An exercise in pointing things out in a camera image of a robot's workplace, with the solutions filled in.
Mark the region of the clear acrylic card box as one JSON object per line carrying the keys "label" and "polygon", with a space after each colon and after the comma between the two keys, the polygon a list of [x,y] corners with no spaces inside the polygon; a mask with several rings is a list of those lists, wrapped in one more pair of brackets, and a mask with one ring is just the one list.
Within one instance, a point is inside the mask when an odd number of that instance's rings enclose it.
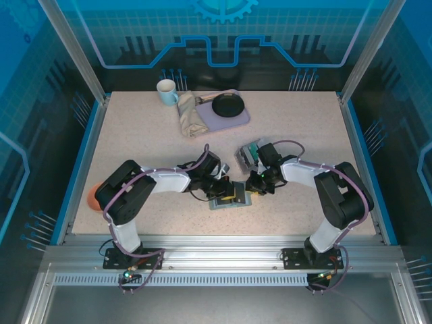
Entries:
{"label": "clear acrylic card box", "polygon": [[[261,146],[264,146],[267,141],[259,138],[258,140],[252,141],[250,143],[255,143],[258,147],[258,149]],[[250,155],[249,151],[248,151],[248,145],[250,144],[245,144],[243,146],[241,146],[236,153],[234,154],[234,157],[236,158],[236,161],[239,165],[239,168],[241,169],[243,174],[248,174],[251,171],[257,171],[258,170],[258,160],[259,158],[255,161],[252,156]]]}

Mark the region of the lavender tray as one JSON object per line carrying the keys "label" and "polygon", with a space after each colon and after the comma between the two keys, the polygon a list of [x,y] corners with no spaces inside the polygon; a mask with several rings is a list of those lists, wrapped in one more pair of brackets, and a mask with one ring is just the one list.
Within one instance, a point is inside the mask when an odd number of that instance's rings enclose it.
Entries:
{"label": "lavender tray", "polygon": [[[196,97],[204,97],[207,95],[215,95],[218,96],[223,93],[235,93],[240,96],[239,92],[237,90],[225,90],[221,92],[213,92],[210,94],[202,94],[202,95],[193,95]],[[213,112],[212,109],[212,101],[203,103],[202,105],[196,105],[196,110],[198,111],[198,114],[202,118],[202,120],[205,122],[207,127],[209,128],[209,131],[205,134],[211,133],[211,132],[217,132],[221,130],[226,130],[229,128],[235,128],[237,126],[242,126],[247,124],[250,121],[249,113],[246,109],[246,104],[244,103],[245,108],[243,112],[236,117],[219,117]]]}

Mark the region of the beige cloth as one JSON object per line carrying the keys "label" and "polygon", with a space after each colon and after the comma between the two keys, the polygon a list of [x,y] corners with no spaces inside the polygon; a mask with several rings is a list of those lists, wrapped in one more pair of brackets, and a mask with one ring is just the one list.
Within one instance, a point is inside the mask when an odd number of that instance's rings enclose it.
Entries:
{"label": "beige cloth", "polygon": [[188,138],[195,138],[209,131],[198,114],[195,103],[196,99],[191,91],[183,93],[177,103],[181,132],[183,136]]}

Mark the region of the black round pan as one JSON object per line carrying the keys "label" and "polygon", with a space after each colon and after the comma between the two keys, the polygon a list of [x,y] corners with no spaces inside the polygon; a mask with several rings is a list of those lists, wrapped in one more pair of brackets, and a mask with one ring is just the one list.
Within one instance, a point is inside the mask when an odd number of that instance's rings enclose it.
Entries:
{"label": "black round pan", "polygon": [[239,116],[245,108],[242,98],[235,93],[223,93],[212,101],[213,112],[219,117]]}

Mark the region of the light blue mug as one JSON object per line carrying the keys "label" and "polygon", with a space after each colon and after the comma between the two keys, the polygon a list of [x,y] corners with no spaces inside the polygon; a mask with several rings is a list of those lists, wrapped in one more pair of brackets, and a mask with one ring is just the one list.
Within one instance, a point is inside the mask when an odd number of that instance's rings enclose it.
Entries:
{"label": "light blue mug", "polygon": [[157,83],[157,92],[161,101],[167,106],[177,105],[179,96],[176,90],[176,83],[170,79],[163,79]]}

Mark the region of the small connector board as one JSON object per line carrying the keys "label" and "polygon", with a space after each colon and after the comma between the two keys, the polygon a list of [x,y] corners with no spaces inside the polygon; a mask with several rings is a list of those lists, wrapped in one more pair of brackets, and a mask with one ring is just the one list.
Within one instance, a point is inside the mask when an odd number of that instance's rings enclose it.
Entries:
{"label": "small connector board", "polygon": [[135,274],[135,272],[135,268],[130,267],[126,269],[119,277],[119,284],[125,285],[136,283],[141,278],[141,275]]}
{"label": "small connector board", "polygon": [[310,285],[319,284],[328,286],[331,279],[337,274],[337,270],[328,270],[322,273],[311,273],[307,275],[307,281]]}

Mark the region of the grey metal shelf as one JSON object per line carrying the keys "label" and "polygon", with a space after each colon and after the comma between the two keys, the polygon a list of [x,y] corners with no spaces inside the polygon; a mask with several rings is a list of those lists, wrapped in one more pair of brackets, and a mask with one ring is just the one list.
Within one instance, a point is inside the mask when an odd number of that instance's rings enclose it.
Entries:
{"label": "grey metal shelf", "polygon": [[404,324],[386,280],[304,288],[58,287],[44,324]]}

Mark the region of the orange round object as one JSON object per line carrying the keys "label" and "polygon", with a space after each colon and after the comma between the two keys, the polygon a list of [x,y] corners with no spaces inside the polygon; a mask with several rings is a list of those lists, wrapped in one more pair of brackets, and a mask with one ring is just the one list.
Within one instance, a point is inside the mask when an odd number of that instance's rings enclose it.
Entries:
{"label": "orange round object", "polygon": [[89,191],[86,197],[86,202],[88,207],[92,210],[92,211],[96,211],[96,212],[101,212],[102,209],[100,207],[100,204],[98,202],[98,200],[95,198],[95,193],[96,191],[99,189],[99,187],[101,186],[101,182],[96,183]]}

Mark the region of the aluminium mounting rail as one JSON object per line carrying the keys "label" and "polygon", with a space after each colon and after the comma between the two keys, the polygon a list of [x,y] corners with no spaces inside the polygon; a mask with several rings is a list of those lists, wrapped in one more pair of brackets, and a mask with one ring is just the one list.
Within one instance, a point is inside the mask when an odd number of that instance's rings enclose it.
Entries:
{"label": "aluminium mounting rail", "polygon": [[[301,248],[305,236],[141,236],[143,246],[166,250],[164,273],[281,273],[283,248]],[[75,235],[65,244],[46,248],[44,272],[100,273],[98,249],[106,236]],[[378,235],[349,234],[342,240],[350,273],[393,273],[407,269],[400,246],[381,242]]]}

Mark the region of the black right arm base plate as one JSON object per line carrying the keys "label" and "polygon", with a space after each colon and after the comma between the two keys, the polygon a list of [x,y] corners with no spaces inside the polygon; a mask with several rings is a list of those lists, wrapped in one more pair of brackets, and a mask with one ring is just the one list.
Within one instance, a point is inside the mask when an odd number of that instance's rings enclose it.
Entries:
{"label": "black right arm base plate", "polygon": [[342,253],[337,249],[330,249],[324,253],[306,252],[305,248],[284,248],[281,259],[285,270],[331,270],[343,269]]}

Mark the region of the aluminium side rail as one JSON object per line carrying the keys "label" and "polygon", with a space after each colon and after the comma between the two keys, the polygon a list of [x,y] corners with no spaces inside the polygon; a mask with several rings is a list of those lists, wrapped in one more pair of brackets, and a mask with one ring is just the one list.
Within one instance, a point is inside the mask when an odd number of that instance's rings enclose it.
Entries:
{"label": "aluminium side rail", "polygon": [[371,213],[373,221],[377,223],[383,242],[386,245],[396,246],[398,245],[396,233],[382,195],[370,154],[367,150],[367,145],[354,106],[351,100],[348,100],[346,103],[342,101],[341,92],[336,92],[336,94],[354,158],[358,166],[358,172],[375,203],[375,208]]}
{"label": "aluminium side rail", "polygon": [[69,224],[74,223],[110,98],[108,94],[104,103],[95,102],[92,108],[51,236],[52,246],[63,244]]}

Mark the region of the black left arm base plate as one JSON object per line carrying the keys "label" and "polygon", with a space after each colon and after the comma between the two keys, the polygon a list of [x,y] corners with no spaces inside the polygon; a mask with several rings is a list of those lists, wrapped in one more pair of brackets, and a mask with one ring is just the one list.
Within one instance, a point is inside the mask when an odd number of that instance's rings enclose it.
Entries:
{"label": "black left arm base plate", "polygon": [[118,248],[108,248],[105,251],[103,268],[126,270],[132,266],[136,266],[139,270],[151,270],[156,265],[159,256],[160,254],[140,259],[127,256]]}

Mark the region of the aluminium frame post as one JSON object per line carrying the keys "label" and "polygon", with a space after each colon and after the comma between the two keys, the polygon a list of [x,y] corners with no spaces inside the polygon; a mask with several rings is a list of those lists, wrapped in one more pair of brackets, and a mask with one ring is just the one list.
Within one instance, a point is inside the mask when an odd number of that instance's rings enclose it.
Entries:
{"label": "aluminium frame post", "polygon": [[389,0],[341,91],[341,106],[348,104],[405,2],[406,0]]}
{"label": "aluminium frame post", "polygon": [[82,47],[80,46],[80,43],[78,42],[78,39],[76,38],[56,0],[38,0],[38,3],[48,17],[58,37],[61,39],[65,49],[78,68],[78,71],[83,77],[83,80],[90,89],[95,100],[99,104],[104,105],[107,100],[105,91],[103,90],[103,87],[99,82],[95,71],[93,70]]}

